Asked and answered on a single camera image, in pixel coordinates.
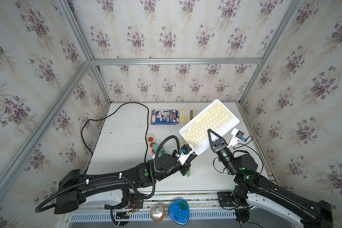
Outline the green charger plug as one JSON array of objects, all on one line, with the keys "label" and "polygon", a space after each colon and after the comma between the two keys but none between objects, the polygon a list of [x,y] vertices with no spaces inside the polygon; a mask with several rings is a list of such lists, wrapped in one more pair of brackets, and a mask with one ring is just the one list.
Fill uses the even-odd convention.
[{"label": "green charger plug", "polygon": [[155,153],[155,158],[158,158],[162,155],[163,155],[163,149],[159,147]]}]

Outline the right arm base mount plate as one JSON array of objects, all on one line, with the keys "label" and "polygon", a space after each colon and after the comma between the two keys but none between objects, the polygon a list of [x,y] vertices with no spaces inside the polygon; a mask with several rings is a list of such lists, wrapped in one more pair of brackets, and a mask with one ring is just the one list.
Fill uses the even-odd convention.
[{"label": "right arm base mount plate", "polygon": [[237,204],[234,202],[233,192],[217,192],[219,205],[221,207],[235,207]]}]

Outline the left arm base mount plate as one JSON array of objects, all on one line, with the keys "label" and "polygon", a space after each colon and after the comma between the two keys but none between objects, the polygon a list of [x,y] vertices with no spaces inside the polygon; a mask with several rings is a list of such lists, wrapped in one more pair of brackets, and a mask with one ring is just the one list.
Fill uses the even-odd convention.
[{"label": "left arm base mount plate", "polygon": [[143,208],[143,199],[138,197],[135,193],[124,192],[122,193],[121,201],[114,205],[104,205],[105,210],[113,209],[142,209]]}]

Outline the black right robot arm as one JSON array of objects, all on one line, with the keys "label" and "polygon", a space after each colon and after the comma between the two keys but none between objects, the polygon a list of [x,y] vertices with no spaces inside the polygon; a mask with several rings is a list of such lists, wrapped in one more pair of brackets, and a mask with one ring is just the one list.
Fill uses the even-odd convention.
[{"label": "black right robot arm", "polygon": [[297,228],[332,228],[333,208],[324,200],[309,200],[290,192],[257,172],[257,163],[244,150],[240,156],[230,151],[225,139],[208,130],[209,144],[224,170],[234,176],[236,186],[232,191],[232,203],[236,206],[236,219],[248,222],[250,214],[243,207],[257,207],[289,221]]}]

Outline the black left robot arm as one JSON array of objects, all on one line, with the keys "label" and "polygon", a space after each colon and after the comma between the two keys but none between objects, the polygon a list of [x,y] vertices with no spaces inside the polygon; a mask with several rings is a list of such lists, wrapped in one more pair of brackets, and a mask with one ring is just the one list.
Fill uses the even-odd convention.
[{"label": "black left robot arm", "polygon": [[115,173],[90,175],[82,174],[79,169],[72,170],[59,182],[58,191],[41,202],[35,212],[54,209],[54,214],[70,213],[91,196],[115,190],[132,189],[139,198],[150,199],[155,193],[157,182],[177,172],[185,176],[191,162],[197,157],[196,153],[189,153],[186,162],[181,164],[176,155],[163,154]]}]

